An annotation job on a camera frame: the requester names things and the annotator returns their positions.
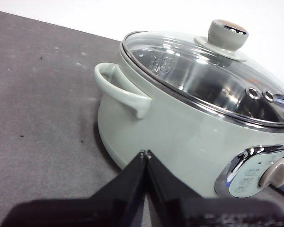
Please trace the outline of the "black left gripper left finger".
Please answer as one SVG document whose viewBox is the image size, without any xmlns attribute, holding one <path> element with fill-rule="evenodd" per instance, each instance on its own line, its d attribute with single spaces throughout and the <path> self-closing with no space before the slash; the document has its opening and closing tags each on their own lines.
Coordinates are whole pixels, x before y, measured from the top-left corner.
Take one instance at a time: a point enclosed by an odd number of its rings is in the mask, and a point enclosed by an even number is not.
<svg viewBox="0 0 284 227">
<path fill-rule="evenodd" d="M 81 199 L 46 199 L 14 206 L 3 227 L 136 227 L 142 222 L 147 158 L 140 152 L 118 176 Z"/>
</svg>

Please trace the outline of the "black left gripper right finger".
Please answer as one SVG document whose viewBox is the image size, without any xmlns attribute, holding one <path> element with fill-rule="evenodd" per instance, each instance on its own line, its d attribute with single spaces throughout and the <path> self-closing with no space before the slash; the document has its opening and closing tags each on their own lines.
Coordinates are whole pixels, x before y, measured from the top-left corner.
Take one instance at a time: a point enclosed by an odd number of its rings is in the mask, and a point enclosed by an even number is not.
<svg viewBox="0 0 284 227">
<path fill-rule="evenodd" d="M 258 199 L 203 198 L 145 152 L 148 192 L 165 227 L 284 227 L 279 206 Z"/>
</svg>

